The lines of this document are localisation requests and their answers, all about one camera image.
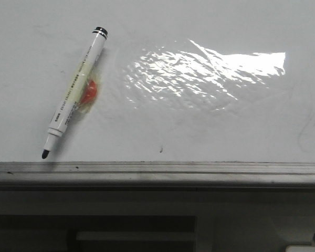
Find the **metal ledge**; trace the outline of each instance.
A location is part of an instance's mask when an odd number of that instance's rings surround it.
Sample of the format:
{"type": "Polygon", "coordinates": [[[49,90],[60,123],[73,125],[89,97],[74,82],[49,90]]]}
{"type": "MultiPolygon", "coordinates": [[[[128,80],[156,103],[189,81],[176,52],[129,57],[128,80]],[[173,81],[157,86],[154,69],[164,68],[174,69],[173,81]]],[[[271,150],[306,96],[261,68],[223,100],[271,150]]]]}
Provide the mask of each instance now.
{"type": "Polygon", "coordinates": [[[315,188],[315,163],[0,162],[0,186],[315,188]]]}

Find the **white marker barrel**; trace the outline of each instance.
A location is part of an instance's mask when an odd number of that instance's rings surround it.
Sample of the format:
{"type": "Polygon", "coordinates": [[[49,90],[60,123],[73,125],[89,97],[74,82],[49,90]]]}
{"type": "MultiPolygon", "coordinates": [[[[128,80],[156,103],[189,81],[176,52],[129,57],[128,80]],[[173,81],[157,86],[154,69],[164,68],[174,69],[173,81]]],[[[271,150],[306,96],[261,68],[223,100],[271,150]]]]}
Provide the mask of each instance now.
{"type": "Polygon", "coordinates": [[[104,47],[107,34],[107,31],[101,27],[97,27],[92,32],[87,50],[84,52],[82,60],[69,83],[69,87],[63,100],[57,107],[54,117],[50,122],[48,137],[46,144],[44,145],[46,155],[45,157],[42,155],[42,158],[46,158],[49,151],[53,149],[57,140],[67,129],[72,113],[76,110],[77,105],[84,94],[91,70],[104,47]]]}

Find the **white surface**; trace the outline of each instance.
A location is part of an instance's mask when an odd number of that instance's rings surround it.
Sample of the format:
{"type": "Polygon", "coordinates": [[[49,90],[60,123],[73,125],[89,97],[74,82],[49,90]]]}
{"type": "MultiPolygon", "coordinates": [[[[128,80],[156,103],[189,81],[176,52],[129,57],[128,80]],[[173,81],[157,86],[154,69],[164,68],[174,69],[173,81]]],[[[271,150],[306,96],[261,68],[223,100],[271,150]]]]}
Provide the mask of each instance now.
{"type": "Polygon", "coordinates": [[[315,247],[289,246],[286,252],[315,252],[315,247]]]}
{"type": "Polygon", "coordinates": [[[47,161],[315,162],[315,1],[114,0],[0,1],[0,161],[41,161],[96,26],[103,90],[47,161]]]}

